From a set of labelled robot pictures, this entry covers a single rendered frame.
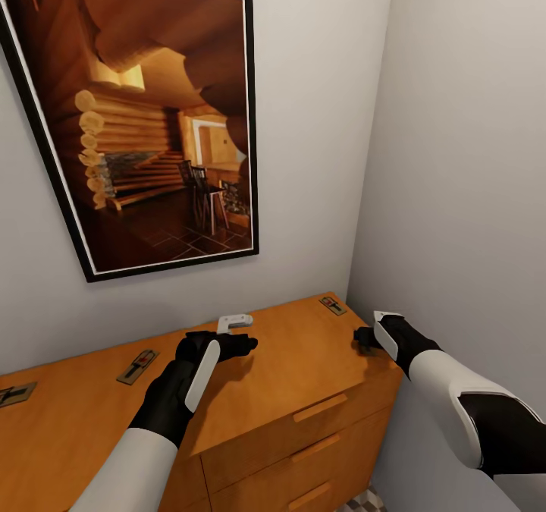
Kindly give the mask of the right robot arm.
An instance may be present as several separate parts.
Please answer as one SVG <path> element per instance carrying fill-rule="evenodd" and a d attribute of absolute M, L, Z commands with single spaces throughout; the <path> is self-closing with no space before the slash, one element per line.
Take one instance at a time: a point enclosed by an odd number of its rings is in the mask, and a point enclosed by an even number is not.
<path fill-rule="evenodd" d="M 442 352 L 399 313 L 374 311 L 359 345 L 393 358 L 459 461 L 482 470 L 521 512 L 546 512 L 546 425 L 525 402 Z"/>

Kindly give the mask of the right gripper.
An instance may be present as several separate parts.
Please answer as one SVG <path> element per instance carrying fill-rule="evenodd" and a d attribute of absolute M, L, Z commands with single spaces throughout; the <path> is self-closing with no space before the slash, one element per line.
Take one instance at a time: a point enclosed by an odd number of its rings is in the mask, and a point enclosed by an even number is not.
<path fill-rule="evenodd" d="M 353 336 L 354 340 L 358 341 L 359 345 L 383 349 L 383 347 L 375 340 L 374 328 L 360 326 L 359 329 L 354 331 Z"/>

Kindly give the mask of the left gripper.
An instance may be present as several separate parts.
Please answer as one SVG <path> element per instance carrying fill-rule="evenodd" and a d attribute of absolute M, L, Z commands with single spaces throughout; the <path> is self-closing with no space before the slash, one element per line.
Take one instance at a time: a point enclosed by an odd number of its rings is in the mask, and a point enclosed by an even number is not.
<path fill-rule="evenodd" d="M 258 345 L 256 338 L 248 338 L 248 334 L 220 334 L 227 342 L 227 356 L 223 359 L 229 360 L 232 357 L 246 357 L 250 350 L 254 350 Z"/>

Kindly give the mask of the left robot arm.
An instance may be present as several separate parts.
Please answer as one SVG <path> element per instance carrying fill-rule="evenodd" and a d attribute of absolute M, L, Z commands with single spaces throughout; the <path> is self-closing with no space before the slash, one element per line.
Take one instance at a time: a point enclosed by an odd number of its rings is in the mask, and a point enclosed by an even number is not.
<path fill-rule="evenodd" d="M 161 376 L 153 380 L 127 431 L 68 512 L 157 512 L 188 422 L 216 364 L 246 357 L 258 345 L 231 328 L 250 327 L 247 314 L 222 316 L 217 332 L 187 332 Z"/>

